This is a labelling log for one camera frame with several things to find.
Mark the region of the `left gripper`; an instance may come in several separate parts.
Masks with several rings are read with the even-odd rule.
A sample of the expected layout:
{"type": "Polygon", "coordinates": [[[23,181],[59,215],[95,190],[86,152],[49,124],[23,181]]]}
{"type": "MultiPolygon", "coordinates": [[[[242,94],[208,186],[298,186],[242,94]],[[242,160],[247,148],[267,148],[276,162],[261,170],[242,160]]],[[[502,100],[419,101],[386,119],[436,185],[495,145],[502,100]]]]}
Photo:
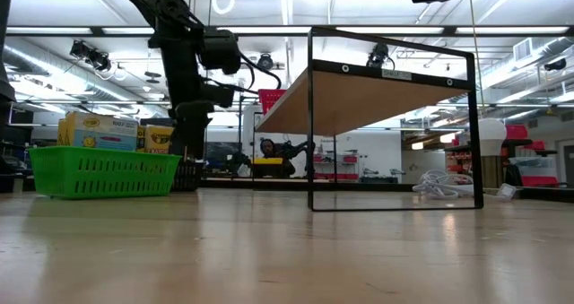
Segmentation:
{"type": "Polygon", "coordinates": [[[171,135],[170,153],[180,155],[186,161],[190,136],[190,153],[198,160],[203,159],[205,129],[210,123],[207,114],[214,112],[215,106],[230,107],[233,96],[233,89],[207,83],[170,88],[169,115],[176,119],[171,135]],[[190,129],[187,119],[191,118],[190,129]]]}

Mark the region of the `green plastic basket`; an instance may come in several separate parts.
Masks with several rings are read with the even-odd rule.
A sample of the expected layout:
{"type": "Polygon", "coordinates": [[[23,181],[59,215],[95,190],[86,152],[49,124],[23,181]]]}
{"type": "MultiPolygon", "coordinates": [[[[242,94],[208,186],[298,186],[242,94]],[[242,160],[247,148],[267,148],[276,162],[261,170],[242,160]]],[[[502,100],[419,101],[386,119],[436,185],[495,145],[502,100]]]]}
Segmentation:
{"type": "Polygon", "coordinates": [[[167,195],[180,158],[72,146],[29,150],[36,191],[80,200],[167,195]]]}

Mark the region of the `white charger plug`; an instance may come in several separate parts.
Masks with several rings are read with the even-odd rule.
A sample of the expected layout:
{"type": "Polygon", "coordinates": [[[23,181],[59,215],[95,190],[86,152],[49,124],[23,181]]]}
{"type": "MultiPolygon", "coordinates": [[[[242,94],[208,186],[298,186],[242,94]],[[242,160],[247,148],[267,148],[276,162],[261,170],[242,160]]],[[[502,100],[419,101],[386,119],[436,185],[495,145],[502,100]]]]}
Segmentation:
{"type": "Polygon", "coordinates": [[[500,201],[509,202],[513,199],[516,192],[516,187],[503,183],[497,191],[496,198],[500,201]]]}

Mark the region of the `bulb lamp on wooden base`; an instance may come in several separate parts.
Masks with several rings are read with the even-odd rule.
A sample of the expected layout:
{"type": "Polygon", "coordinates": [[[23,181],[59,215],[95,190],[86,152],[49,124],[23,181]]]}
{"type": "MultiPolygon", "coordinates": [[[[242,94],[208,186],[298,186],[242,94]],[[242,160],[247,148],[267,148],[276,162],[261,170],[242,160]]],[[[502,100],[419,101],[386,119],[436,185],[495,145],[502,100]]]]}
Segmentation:
{"type": "Polygon", "coordinates": [[[503,184],[501,151],[507,137],[507,129],[496,118],[480,119],[478,127],[483,187],[499,188],[503,184]]]}

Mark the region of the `black plastic basket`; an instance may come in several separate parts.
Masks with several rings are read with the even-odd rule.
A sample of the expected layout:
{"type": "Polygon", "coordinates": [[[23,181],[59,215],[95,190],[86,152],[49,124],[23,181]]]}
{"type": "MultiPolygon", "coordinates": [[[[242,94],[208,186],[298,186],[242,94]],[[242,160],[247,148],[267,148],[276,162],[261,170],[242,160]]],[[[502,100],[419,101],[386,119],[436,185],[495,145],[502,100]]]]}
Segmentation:
{"type": "Polygon", "coordinates": [[[204,164],[201,161],[180,160],[175,172],[172,192],[194,192],[201,183],[204,164]]]}

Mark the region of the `red plastic basket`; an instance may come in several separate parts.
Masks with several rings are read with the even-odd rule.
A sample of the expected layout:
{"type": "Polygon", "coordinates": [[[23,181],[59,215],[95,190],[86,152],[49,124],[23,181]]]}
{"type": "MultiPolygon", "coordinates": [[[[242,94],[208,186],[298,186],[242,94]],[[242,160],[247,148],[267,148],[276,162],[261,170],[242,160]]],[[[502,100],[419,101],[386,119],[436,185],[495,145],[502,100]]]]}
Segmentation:
{"type": "Polygon", "coordinates": [[[273,107],[273,105],[284,95],[282,89],[261,89],[258,91],[259,103],[262,106],[263,115],[273,107]]]}

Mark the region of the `person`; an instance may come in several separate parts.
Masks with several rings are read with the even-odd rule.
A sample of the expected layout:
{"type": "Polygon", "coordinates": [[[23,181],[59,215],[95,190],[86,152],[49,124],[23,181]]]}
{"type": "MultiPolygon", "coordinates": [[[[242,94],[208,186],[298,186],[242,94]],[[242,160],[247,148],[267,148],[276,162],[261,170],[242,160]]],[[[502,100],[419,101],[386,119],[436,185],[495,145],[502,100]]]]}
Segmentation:
{"type": "Polygon", "coordinates": [[[292,165],[291,161],[283,156],[281,156],[275,148],[275,144],[271,139],[264,139],[260,143],[260,150],[265,158],[281,158],[282,168],[276,169],[275,172],[270,172],[270,175],[274,178],[289,178],[296,171],[295,167],[292,165]]]}

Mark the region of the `red storage bin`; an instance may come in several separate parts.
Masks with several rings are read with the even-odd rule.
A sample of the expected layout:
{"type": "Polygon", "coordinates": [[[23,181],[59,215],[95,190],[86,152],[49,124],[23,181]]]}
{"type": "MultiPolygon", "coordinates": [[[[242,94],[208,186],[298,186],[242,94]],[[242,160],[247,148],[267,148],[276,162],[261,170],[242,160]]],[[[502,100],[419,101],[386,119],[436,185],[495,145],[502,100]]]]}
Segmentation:
{"type": "Polygon", "coordinates": [[[556,187],[559,183],[555,150],[548,150],[544,140],[529,137],[523,125],[506,125],[507,152],[511,185],[519,187],[556,187]]]}

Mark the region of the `black ceiling-mounted device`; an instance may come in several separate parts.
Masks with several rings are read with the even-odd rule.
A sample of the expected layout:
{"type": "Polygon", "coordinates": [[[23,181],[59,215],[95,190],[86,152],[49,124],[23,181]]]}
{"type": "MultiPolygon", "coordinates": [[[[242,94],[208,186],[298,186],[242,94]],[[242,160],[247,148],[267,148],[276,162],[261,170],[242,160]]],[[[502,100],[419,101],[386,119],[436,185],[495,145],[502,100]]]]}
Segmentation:
{"type": "Polygon", "coordinates": [[[108,72],[112,67],[108,53],[100,52],[96,48],[91,48],[81,40],[75,40],[73,42],[70,49],[70,55],[76,59],[83,60],[86,64],[91,65],[99,72],[108,72]]]}
{"type": "Polygon", "coordinates": [[[392,65],[392,69],[396,69],[395,61],[389,55],[389,48],[387,44],[378,43],[371,50],[366,66],[370,68],[382,69],[387,62],[392,65]]]}

